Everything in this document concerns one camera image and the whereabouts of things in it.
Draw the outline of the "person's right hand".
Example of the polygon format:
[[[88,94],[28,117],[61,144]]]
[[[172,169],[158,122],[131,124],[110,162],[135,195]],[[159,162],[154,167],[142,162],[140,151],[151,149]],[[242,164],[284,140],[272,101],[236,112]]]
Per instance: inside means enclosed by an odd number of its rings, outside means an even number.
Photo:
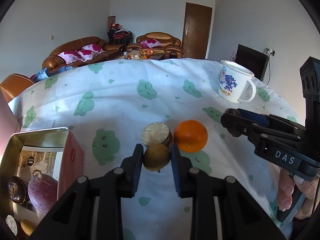
[[[295,217],[298,219],[312,216],[319,204],[319,178],[305,180],[281,168],[278,181],[277,203],[280,209],[279,220],[285,224]]]

